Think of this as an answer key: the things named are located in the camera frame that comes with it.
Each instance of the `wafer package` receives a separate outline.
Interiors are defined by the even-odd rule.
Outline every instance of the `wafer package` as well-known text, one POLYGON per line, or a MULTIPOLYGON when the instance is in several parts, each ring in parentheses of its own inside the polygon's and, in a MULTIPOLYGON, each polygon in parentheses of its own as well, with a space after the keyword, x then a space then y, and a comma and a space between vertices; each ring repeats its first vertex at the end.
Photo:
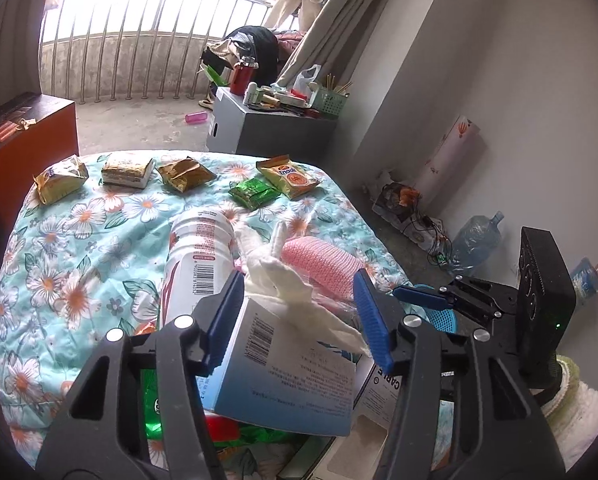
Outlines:
POLYGON ((234 200, 242 203, 251 211, 276 199, 281 194, 278 189, 258 178, 251 178, 250 180, 241 182, 234 186, 228 193, 233 196, 234 200))
POLYGON ((303 195, 321 183, 296 162, 291 161, 288 155, 260 160, 257 162, 257 169, 290 199, 303 195))
POLYGON ((83 186, 88 179, 88 168, 72 155, 53 164, 34 178, 39 200, 51 204, 83 186))
POLYGON ((161 166, 157 171, 161 174, 164 184, 170 184, 181 193, 217 178, 212 171, 190 156, 161 166))
POLYGON ((104 184, 144 189, 153 168, 154 159, 150 152, 116 152, 101 168, 101 178, 104 184))

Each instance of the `chopsticks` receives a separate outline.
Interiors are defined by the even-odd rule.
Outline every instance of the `chopsticks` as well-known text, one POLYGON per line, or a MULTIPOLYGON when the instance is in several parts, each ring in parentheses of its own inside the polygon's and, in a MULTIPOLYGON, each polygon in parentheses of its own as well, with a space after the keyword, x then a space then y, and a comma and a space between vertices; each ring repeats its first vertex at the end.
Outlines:
POLYGON ((339 90, 337 90, 337 94, 343 94, 343 91, 352 85, 352 81, 348 81, 344 86, 342 86, 339 90))
POLYGON ((343 94, 343 92, 348 89, 350 85, 352 85, 352 81, 348 81, 344 86, 340 87, 338 90, 335 90, 335 77, 332 74, 328 74, 326 76, 326 90, 333 91, 337 94, 343 94))

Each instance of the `balcony railing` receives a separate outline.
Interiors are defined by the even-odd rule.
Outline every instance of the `balcony railing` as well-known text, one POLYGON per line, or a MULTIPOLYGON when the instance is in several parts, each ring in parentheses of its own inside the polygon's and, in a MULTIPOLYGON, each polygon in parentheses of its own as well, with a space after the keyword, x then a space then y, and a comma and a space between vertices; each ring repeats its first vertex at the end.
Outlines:
MULTIPOLYGON (((63 0, 45 13, 39 46, 44 92, 83 104, 125 90, 179 98, 199 82, 208 41, 242 25, 261 25, 264 0, 63 0)), ((293 28, 296 20, 288 23, 293 28)))

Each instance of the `balcony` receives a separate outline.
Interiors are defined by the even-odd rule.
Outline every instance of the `balcony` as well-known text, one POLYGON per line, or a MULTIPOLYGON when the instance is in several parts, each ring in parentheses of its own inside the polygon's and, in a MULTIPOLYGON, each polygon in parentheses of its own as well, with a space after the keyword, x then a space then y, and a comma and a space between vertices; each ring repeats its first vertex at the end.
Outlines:
POLYGON ((184 121, 201 110, 196 100, 207 89, 199 57, 209 41, 261 25, 269 7, 266 0, 63 0, 41 26, 42 89, 79 104, 83 153, 205 149, 207 126, 184 121))

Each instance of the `sandal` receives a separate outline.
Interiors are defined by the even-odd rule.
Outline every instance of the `sandal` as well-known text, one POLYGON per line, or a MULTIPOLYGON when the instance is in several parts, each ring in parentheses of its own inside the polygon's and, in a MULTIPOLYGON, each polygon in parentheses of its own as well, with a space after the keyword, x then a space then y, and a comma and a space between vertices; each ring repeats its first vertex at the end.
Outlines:
POLYGON ((212 110, 215 106, 215 102, 210 101, 210 99, 201 99, 201 101, 199 101, 199 106, 207 108, 208 110, 212 110))

